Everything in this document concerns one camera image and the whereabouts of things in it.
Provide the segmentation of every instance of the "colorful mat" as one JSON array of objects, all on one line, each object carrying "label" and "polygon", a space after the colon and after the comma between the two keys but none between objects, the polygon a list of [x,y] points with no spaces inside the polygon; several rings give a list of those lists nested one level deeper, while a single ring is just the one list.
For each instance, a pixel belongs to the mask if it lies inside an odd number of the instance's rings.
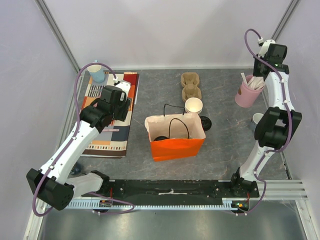
[{"label": "colorful mat", "polygon": [[[113,75],[109,74],[109,72],[106,72],[105,74],[105,80],[102,83],[96,83],[93,81],[92,77],[90,77],[81,109],[90,105],[94,99],[98,98],[104,86],[114,85]],[[135,105],[135,98],[137,95],[139,74],[136,72],[116,72],[116,76],[119,80],[131,83],[131,88],[128,94],[128,98],[131,99],[131,105],[126,119],[125,121],[113,120],[111,124],[105,127],[101,134],[99,134],[97,138],[89,144],[89,146],[84,150],[82,154],[83,156],[121,158],[125,157],[127,154],[129,130]]]}]

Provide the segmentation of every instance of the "white wall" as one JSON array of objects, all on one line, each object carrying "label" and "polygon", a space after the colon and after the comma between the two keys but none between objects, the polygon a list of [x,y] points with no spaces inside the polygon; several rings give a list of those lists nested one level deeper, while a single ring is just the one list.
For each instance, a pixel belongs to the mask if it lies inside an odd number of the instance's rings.
[{"label": "white wall", "polygon": [[285,152],[290,172],[301,179],[320,223],[320,2],[303,0],[278,43],[287,45],[290,97],[302,121]]},{"label": "white wall", "polygon": [[0,33],[0,239],[20,240],[26,174],[54,153],[76,75],[34,0],[1,1]]},{"label": "white wall", "polygon": [[269,38],[290,0],[45,2],[80,66],[143,69],[252,66],[245,31]]}]

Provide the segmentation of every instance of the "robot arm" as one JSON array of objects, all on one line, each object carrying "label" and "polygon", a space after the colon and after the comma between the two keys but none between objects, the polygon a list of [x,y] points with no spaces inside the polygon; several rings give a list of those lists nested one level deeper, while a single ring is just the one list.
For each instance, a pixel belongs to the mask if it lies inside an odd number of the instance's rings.
[{"label": "robot arm", "polygon": [[[280,79],[268,66],[257,59],[255,59],[254,62],[253,76],[263,77],[264,79],[265,86],[268,90],[269,108],[256,126],[254,132],[256,143],[254,148],[247,161],[239,170],[239,176],[248,181],[255,181],[255,174],[257,176],[260,174],[269,158],[275,153],[275,150],[279,150],[285,145],[289,132],[289,119],[284,103],[287,104],[291,113],[291,138],[302,119],[302,114],[296,112],[291,103],[288,88],[289,68],[287,65],[283,64],[286,55],[287,47],[276,44],[274,40],[266,40],[257,55],[259,58],[275,67],[282,79]],[[255,171],[255,167],[262,159],[263,155],[265,155],[265,157]]]},{"label": "robot arm", "polygon": [[68,176],[83,151],[105,127],[113,120],[125,121],[131,104],[131,100],[127,98],[129,90],[130,83],[125,81],[117,86],[105,86],[101,97],[81,111],[76,136],[74,132],[78,123],[57,152],[39,170],[32,168],[27,173],[26,178],[33,194],[41,179],[47,174],[37,197],[57,210],[62,210],[72,198],[99,191],[104,187],[109,177],[98,171],[75,178],[68,179]]}]

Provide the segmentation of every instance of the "paper cup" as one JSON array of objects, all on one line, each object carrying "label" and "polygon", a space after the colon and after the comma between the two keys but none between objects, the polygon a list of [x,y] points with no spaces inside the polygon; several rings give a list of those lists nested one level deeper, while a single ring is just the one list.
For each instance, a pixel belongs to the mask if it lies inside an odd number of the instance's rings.
[{"label": "paper cup", "polygon": [[100,84],[105,80],[105,73],[101,65],[91,65],[87,69],[96,83]]},{"label": "paper cup", "polygon": [[187,113],[201,113],[204,104],[199,98],[191,97],[185,101],[185,111]]},{"label": "paper cup", "polygon": [[259,121],[262,119],[262,117],[264,116],[264,114],[262,113],[255,113],[252,118],[251,121],[249,123],[249,128],[255,132],[257,124],[259,123]]}]

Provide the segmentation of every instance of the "pink pen holder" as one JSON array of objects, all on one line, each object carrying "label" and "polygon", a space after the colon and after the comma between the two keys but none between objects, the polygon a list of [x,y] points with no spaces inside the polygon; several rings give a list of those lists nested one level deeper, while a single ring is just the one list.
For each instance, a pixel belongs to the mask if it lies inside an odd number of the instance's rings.
[{"label": "pink pen holder", "polygon": [[[245,77],[246,82],[249,82],[252,77],[253,77],[252,75],[246,76]],[[240,107],[250,108],[254,104],[255,100],[257,99],[257,97],[259,96],[259,94],[262,92],[263,89],[264,87],[259,90],[253,90],[252,88],[249,88],[244,83],[244,81],[242,81],[242,84],[239,87],[239,90],[235,95],[234,100],[236,104],[238,104]]]}]

